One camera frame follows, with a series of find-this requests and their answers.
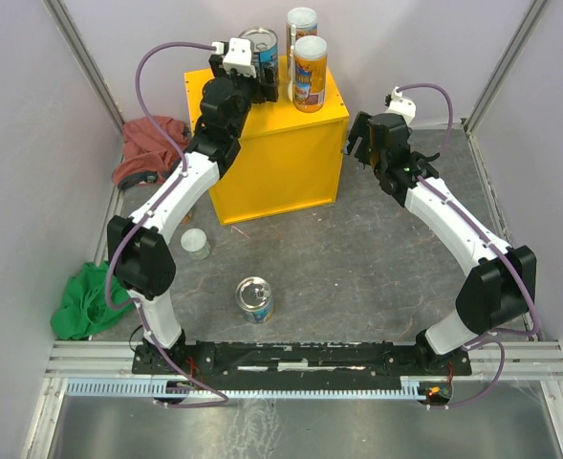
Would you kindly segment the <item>orange snack can with spoon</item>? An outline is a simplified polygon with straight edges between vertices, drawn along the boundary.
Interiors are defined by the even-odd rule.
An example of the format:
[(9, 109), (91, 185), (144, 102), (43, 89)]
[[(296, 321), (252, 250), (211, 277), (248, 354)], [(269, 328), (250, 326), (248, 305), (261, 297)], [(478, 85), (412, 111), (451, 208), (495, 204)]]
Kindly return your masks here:
[(313, 113), (323, 107), (327, 86), (327, 42), (317, 35), (298, 38), (291, 49), (291, 99), (296, 109)]

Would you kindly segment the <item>tall snack can with spoon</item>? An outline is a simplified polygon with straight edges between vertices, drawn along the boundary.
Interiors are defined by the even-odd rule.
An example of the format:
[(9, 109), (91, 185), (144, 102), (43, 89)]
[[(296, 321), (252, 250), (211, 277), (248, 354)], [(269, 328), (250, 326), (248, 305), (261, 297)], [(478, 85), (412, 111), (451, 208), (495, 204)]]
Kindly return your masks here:
[(295, 7), (286, 16), (286, 48), (290, 56), (292, 44), (302, 36), (317, 35), (317, 13), (309, 7)]

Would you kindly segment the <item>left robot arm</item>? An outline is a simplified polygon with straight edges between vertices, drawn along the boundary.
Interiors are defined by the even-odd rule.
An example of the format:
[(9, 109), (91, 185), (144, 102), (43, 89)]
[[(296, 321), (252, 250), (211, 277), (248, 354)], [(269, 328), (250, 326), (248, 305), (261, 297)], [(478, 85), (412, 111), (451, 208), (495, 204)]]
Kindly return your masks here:
[(179, 165), (146, 204), (107, 226), (107, 277), (129, 291), (146, 339), (157, 345), (154, 363), (167, 373), (186, 362), (169, 293), (176, 265), (168, 243), (187, 212), (229, 171), (252, 104), (266, 101), (265, 89), (275, 82), (273, 71), (256, 69), (251, 51), (231, 47), (210, 63), (216, 74), (203, 88), (201, 115)]

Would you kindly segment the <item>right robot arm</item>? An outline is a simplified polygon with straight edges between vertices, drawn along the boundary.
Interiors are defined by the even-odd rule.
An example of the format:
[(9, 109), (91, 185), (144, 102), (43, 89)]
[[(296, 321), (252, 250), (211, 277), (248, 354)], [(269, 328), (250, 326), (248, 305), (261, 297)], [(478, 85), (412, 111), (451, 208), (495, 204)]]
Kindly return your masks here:
[(448, 353), (505, 334), (506, 323), (535, 314), (536, 257), (481, 224), (448, 189), (433, 166), (436, 158), (412, 150), (410, 136), (398, 113), (361, 112), (347, 150), (372, 168), (383, 192), (433, 231), (466, 277), (454, 311), (427, 328), (413, 352), (418, 369), (435, 374)]

